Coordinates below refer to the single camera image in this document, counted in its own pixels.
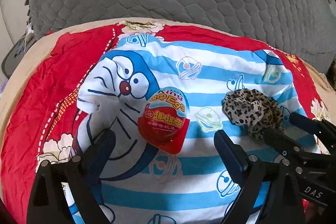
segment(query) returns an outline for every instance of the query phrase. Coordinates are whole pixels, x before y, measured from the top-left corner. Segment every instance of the blue and white striped fabric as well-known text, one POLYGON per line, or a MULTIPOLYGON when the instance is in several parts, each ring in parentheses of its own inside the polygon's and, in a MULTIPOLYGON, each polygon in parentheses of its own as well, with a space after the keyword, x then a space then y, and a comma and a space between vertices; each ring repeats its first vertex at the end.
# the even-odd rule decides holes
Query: blue and white striped fabric
MULTIPOLYGON (((315 145, 312 136, 289 126, 291 112, 305 115, 305 111, 291 72, 272 51, 162 42, 141 34, 121 39, 116 49, 101 57, 79 90, 77 106, 89 115, 78 128, 71 155, 84 152, 102 130, 115 132, 115 148, 105 159, 99 183, 91 188, 111 222, 220 222, 239 186, 230 179, 214 147, 214 133, 224 129, 234 143, 262 160, 274 161, 278 156, 251 140, 222 112, 226 93, 241 88, 257 89, 276 99, 285 132, 304 147, 315 145), (177 155, 147 144, 137 130, 146 100, 166 86, 182 90, 190 105, 190 125, 177 155)), ((264 183, 256 207, 264 202, 267 190, 264 183)), ((83 223, 69 192, 67 200, 76 223, 83 223)))

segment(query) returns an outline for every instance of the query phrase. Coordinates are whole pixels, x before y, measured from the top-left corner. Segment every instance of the silver rivet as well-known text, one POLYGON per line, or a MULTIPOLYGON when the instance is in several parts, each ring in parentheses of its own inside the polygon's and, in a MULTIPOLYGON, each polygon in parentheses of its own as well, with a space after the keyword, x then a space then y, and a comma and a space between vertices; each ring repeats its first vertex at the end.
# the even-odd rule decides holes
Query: silver rivet
POLYGON ((73 156, 72 159, 71 159, 73 162, 79 162, 81 160, 81 156, 73 156))
POLYGON ((258 157, 256 155, 249 155, 249 160, 250 161, 257 161, 258 157))
POLYGON ((295 171, 296 171, 296 173, 301 174, 302 173, 302 168, 298 166, 297 168, 295 168, 295 171))
POLYGON ((44 160, 44 161, 41 162, 41 165, 43 167, 46 167, 48 164, 49 164, 49 160, 44 160))
POLYGON ((288 160, 288 159, 283 159, 283 160, 282 160, 282 163, 283 163, 284 165, 288 166, 288 165, 289 165, 289 160, 288 160))

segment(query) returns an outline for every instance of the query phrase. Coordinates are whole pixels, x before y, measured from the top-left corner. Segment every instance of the metal pin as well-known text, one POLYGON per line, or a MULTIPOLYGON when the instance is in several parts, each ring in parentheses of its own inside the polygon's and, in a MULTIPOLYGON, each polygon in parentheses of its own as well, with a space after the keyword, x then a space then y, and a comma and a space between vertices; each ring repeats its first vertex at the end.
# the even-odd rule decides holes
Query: metal pin
POLYGON ((79 155, 75 155, 75 156, 72 157, 71 160, 72 160, 73 162, 79 162, 79 161, 81 160, 81 156, 79 156, 79 155))
POLYGON ((41 165, 42 165, 43 167, 46 167, 48 164, 49 164, 49 160, 43 160, 43 161, 41 162, 41 165))
POLYGON ((295 171, 296 171, 296 173, 301 174, 302 173, 302 168, 298 166, 297 168, 295 168, 295 171))
POLYGON ((249 155, 249 160, 250 161, 257 161, 258 157, 256 155, 249 155))
POLYGON ((283 163, 284 165, 288 166, 288 165, 289 165, 289 160, 287 160, 287 159, 283 159, 283 160, 282 160, 282 163, 283 163))

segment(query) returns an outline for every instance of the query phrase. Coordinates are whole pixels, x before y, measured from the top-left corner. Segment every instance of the red fabric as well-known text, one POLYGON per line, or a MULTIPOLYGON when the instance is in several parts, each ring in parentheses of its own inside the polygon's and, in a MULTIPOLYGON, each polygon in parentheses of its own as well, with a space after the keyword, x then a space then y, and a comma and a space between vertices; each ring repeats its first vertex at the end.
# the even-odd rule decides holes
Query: red fabric
MULTIPOLYGON (((4 203, 14 219, 26 223, 27 205, 35 177, 37 155, 49 139, 59 140, 62 133, 76 133, 86 116, 78 113, 78 87, 92 65, 117 43, 123 26, 105 26, 82 33, 62 35, 27 83, 6 129, 1 152, 1 182, 4 203)), ((194 41, 235 50, 270 49, 259 41, 231 37, 191 26, 165 26, 157 33, 166 41, 194 41)), ((311 101, 320 97, 302 62, 292 63, 285 53, 273 50, 291 70, 299 100, 309 118, 311 101)))

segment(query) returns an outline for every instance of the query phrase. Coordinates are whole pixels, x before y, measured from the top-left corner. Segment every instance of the cartoon eye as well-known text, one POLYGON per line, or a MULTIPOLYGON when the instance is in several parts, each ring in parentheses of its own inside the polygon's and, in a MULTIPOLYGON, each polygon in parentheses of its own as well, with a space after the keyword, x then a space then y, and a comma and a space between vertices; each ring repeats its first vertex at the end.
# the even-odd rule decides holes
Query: cartoon eye
POLYGON ((117 74, 120 78, 127 80, 133 74, 133 63, 125 56, 115 56, 112 58, 117 64, 117 74))
POLYGON ((149 88, 149 82, 146 76, 140 72, 132 76, 132 78, 129 81, 129 84, 131 86, 132 91, 131 95, 135 99, 141 99, 142 97, 144 97, 149 88))

